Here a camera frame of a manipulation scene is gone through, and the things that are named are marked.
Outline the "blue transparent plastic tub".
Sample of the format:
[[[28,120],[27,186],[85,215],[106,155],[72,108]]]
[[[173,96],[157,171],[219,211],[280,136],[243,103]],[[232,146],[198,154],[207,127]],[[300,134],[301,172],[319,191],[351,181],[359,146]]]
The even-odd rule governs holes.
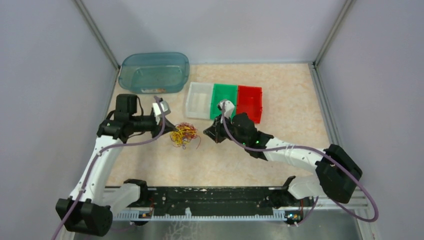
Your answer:
[[[134,94],[171,94],[184,88],[189,75],[190,62],[183,53],[136,53],[123,61],[118,84]]]

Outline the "green plastic bin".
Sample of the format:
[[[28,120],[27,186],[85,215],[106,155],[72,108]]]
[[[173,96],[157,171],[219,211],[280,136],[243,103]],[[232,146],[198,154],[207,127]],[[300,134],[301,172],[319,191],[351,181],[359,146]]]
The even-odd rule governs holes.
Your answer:
[[[237,96],[238,85],[215,83],[213,85],[209,118],[214,120],[215,117],[221,114],[221,110],[218,109],[218,104],[222,100],[229,100],[236,106]]]

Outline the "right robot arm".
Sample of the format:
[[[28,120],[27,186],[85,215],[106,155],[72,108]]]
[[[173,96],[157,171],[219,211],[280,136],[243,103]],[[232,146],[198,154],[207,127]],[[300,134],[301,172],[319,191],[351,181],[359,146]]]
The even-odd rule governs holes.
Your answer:
[[[243,145],[253,158],[281,162],[310,172],[305,177],[289,177],[283,185],[281,199],[287,206],[295,206],[306,197],[328,198],[347,204],[363,171],[337,144],[327,148],[294,145],[258,130],[246,113],[233,118],[217,116],[203,133],[215,143],[231,140]]]

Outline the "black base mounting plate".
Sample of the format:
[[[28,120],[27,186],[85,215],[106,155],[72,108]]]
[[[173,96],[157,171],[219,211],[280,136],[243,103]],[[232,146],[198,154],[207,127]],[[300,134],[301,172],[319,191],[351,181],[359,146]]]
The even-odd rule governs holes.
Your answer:
[[[300,207],[301,201],[282,187],[150,187],[146,196],[129,207],[147,208],[155,217],[183,216],[187,210],[195,217],[271,216],[282,207]]]

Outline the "red plastic bin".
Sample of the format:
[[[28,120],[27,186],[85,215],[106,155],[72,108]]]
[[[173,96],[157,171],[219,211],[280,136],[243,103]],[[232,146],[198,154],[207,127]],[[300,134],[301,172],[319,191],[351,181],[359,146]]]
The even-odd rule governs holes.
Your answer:
[[[259,124],[262,118],[263,91],[258,86],[239,85],[237,88],[237,100],[235,114],[246,113],[248,118],[255,124]]]

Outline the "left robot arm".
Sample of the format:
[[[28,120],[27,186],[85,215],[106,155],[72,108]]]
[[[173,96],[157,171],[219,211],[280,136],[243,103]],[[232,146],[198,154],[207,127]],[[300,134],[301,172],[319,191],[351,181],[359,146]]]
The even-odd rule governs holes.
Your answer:
[[[176,127],[167,120],[169,104],[155,96],[149,115],[142,109],[135,94],[119,94],[115,109],[98,127],[95,145],[88,164],[75,188],[67,198],[60,198],[55,210],[61,221],[52,238],[60,230],[103,237],[111,229],[113,217],[128,206],[151,206],[153,200],[146,181],[128,179],[113,193],[105,194],[107,180],[123,148],[141,146],[156,141]]]

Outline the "white plastic bin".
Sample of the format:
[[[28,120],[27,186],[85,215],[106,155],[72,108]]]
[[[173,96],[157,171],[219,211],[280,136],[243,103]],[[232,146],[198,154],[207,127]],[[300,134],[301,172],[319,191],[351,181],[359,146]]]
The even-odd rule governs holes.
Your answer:
[[[185,103],[185,116],[187,118],[210,119],[213,89],[213,83],[190,83]]]

